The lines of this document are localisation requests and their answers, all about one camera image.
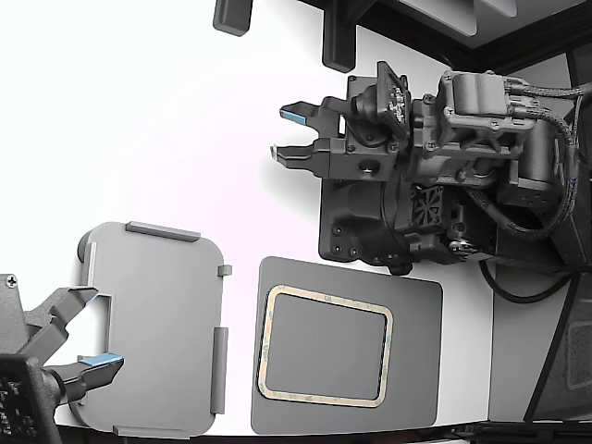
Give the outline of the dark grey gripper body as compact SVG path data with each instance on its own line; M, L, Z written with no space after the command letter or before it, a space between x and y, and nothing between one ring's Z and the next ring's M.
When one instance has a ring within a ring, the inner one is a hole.
M387 181L400 174L420 186L490 186L521 157L536 121L532 98L506 91L492 73L448 70L437 94L413 99L403 77L381 68L348 81L341 119L330 140L333 179Z

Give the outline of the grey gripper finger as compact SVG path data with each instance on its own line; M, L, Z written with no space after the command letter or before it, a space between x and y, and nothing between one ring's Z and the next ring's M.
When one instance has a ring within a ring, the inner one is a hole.
M22 353L44 364L68 340L67 325L99 294L94 287L55 290L40 305L24 313L29 339Z
M121 355L104 353L73 364L46 366L42 368L43 382L55 403L72 403L90 390L111 384L124 362Z

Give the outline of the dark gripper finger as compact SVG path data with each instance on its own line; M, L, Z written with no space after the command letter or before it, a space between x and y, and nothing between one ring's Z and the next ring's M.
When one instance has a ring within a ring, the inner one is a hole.
M344 104L343 100L328 96L320 105L304 101L283 105L279 114L284 119L313 129L320 138L338 138Z
M270 153L275 161L287 169L306 170L321 179L329 177L329 139L319 138L306 146L272 145Z

